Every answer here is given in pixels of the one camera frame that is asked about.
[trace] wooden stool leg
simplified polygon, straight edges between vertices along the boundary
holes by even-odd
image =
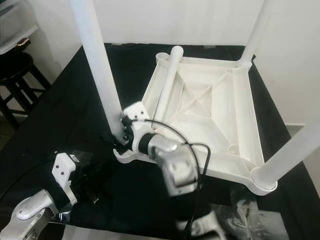
[[[51,87],[51,84],[48,82],[45,76],[42,75],[38,68],[36,68],[35,65],[33,65],[33,67],[31,68],[30,73],[39,81],[44,89],[48,90]]]
[[[31,112],[32,105],[29,102],[29,100],[25,97],[25,95],[21,92],[21,90],[18,88],[16,83],[13,81],[13,83],[8,83],[6,85],[6,88],[10,91],[10,93],[13,95],[15,100],[21,105],[21,107],[26,112]]]
[[[18,129],[19,127],[19,123],[17,121],[17,119],[15,118],[15,116],[11,113],[10,109],[8,108],[7,104],[5,103],[5,101],[0,97],[0,111],[2,112],[2,114],[5,116],[5,118],[9,121],[9,123],[11,124],[11,126],[14,129]]]
[[[31,101],[35,103],[38,99],[37,95],[35,95],[35,93],[31,90],[26,81],[21,78],[17,81],[17,83],[19,84],[19,87],[25,92],[25,94],[31,99]]]

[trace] black tablecloth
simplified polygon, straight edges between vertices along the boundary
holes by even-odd
[[[115,85],[123,108],[142,99],[156,66],[155,55],[169,53],[172,45],[106,45]],[[237,60],[243,47],[183,46],[184,56]],[[249,72],[254,108],[264,158],[269,159],[289,139],[289,133],[256,69]],[[51,89],[0,152],[0,193],[21,174],[53,160],[55,151],[75,149],[93,153],[105,161],[99,186],[107,196],[93,205],[76,204],[70,224],[161,238],[171,238],[175,225],[167,191],[158,167],[133,161],[120,164],[112,146],[101,139],[110,136],[109,126],[83,48],[75,54]],[[9,217],[14,206],[42,188],[58,191],[51,175],[53,162],[36,167],[18,181],[0,202],[1,216]],[[230,205],[232,183],[207,177],[205,192],[210,202]],[[320,201],[303,163],[300,163],[267,196],[257,196],[261,210],[280,212],[291,240],[316,239],[320,229]]]

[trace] white vertical post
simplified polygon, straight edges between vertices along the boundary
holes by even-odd
[[[274,0],[264,0],[260,13],[255,21],[254,27],[252,29],[249,40],[245,46],[242,56],[238,63],[244,67],[251,67],[251,59],[255,54],[256,47],[258,45],[260,36],[262,35],[266,24],[268,22],[269,16],[272,11],[272,4]]]
[[[273,189],[276,181],[320,146],[320,121],[302,128],[263,166],[251,171],[255,184]]]
[[[92,0],[70,0],[80,39],[112,134],[124,143],[122,109]]]
[[[170,93],[176,73],[179,68],[180,60],[184,54],[184,49],[181,46],[174,46],[170,53],[169,67],[164,79],[164,84],[161,90],[160,97],[158,99],[158,104],[155,110],[154,119],[162,121],[169,103]]]

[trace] stool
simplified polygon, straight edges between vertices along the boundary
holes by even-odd
[[[35,77],[45,90],[31,88],[26,83],[23,77],[28,72]],[[26,52],[18,52],[7,57],[1,57],[0,86],[6,87],[10,92],[10,95],[5,99],[0,96],[0,111],[10,122],[12,127],[17,129],[19,123],[13,114],[28,115],[39,100],[35,93],[43,93],[49,89],[51,85],[36,68],[33,58]],[[26,98],[23,92],[28,96],[31,102]],[[23,111],[8,108],[7,103],[13,98],[20,104]]]

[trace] black cable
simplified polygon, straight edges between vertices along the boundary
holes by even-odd
[[[52,163],[54,161],[54,159],[51,159],[49,161],[43,161],[41,163],[39,163],[38,165],[30,168],[28,171],[26,171],[25,173],[23,173],[22,175],[20,175],[16,180],[14,180],[7,188],[6,190],[4,190],[4,192],[0,195],[0,203],[2,202],[2,200],[4,199],[4,197],[7,195],[7,193],[13,188],[13,186],[19,182],[24,176],[26,176],[28,173],[32,172],[33,170],[41,167],[42,165],[48,164],[48,163]]]
[[[190,233],[191,223],[193,222],[193,220],[196,216],[196,213],[197,213],[197,209],[198,209],[198,205],[199,205],[199,201],[200,201],[201,184],[203,183],[201,173],[200,173],[199,160],[197,158],[197,155],[196,155],[194,149],[192,148],[192,144],[203,146],[208,149],[208,154],[207,154],[206,162],[204,165],[205,168],[203,169],[204,173],[207,172],[207,168],[208,168],[208,164],[209,164],[209,159],[210,159],[210,155],[211,155],[210,148],[207,145],[202,144],[202,143],[192,143],[192,144],[189,143],[188,140],[179,131],[177,131],[173,127],[165,124],[164,122],[157,121],[157,120],[151,120],[151,119],[144,119],[144,120],[132,119],[131,121],[132,122],[150,122],[150,123],[159,124],[167,129],[173,131],[174,133],[176,133],[181,139],[184,140],[183,144],[189,146],[189,149],[190,149],[190,151],[194,157],[195,163],[196,163],[196,171],[197,171],[198,179],[197,179],[197,186],[196,186],[196,195],[195,195],[195,200],[194,200],[194,210],[193,210],[192,216],[189,218],[189,220],[187,221],[186,226],[184,228],[184,239],[187,239],[189,236],[189,233]]]

